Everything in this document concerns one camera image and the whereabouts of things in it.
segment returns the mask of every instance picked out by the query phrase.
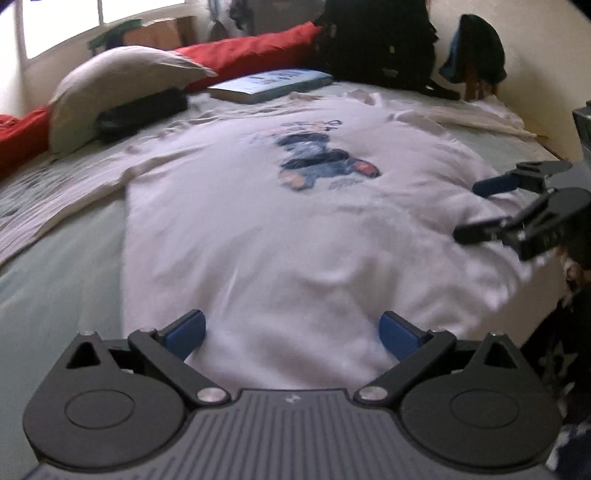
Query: red pillow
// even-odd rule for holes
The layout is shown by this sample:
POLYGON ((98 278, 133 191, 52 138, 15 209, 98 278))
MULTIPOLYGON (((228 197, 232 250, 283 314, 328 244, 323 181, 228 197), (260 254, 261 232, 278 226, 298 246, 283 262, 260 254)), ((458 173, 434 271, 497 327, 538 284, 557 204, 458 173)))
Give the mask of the red pillow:
POLYGON ((49 111, 46 106, 25 118, 0 115, 0 180, 49 149, 49 111))
POLYGON ((191 83, 185 91, 197 92, 215 83, 268 70, 300 67, 312 53, 312 43, 321 30, 308 22, 280 33, 177 48, 181 55, 217 73, 217 77, 191 83))

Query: logo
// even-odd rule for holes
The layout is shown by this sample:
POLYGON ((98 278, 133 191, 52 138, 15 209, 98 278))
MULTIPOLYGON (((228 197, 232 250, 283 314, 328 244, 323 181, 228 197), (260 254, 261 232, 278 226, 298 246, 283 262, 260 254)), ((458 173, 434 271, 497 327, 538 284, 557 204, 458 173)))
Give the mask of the logo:
POLYGON ((287 403, 295 405, 296 403, 301 401, 301 397, 295 393, 292 393, 291 395, 286 396, 283 400, 285 400, 287 403))

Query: black backpack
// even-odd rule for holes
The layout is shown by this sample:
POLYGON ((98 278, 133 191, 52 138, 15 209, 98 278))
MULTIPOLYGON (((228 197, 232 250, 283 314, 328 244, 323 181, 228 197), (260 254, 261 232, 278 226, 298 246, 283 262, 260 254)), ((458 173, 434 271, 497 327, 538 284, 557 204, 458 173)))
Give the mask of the black backpack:
POLYGON ((425 0, 326 0, 311 67, 337 80, 458 100, 435 84, 437 30, 425 0))

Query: blue book cover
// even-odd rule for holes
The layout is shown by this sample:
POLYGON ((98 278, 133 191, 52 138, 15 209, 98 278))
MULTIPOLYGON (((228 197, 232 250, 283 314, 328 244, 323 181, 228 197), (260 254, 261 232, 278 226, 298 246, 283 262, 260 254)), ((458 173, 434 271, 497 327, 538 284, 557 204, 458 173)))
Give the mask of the blue book cover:
POLYGON ((333 78, 315 70, 288 69, 248 75, 207 89, 213 98, 236 103, 260 103, 291 92, 308 92, 329 85, 333 78))

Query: pillowcase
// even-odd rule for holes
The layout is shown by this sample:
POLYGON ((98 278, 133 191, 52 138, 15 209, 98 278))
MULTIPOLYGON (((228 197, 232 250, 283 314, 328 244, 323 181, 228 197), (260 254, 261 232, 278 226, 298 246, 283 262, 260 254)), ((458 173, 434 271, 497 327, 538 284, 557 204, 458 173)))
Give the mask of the pillowcase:
POLYGON ((213 43, 177 48, 177 52, 217 72, 216 78, 191 83, 186 92, 197 92, 215 83, 268 70, 304 66, 322 27, 312 22, 280 33, 228 38, 213 43))
POLYGON ((46 106, 21 119, 0 115, 0 180, 45 152, 48 139, 49 112, 46 106))
POLYGON ((67 155, 97 136, 99 113, 216 73, 170 51, 129 46, 100 53, 70 72, 50 101, 49 145, 67 155))

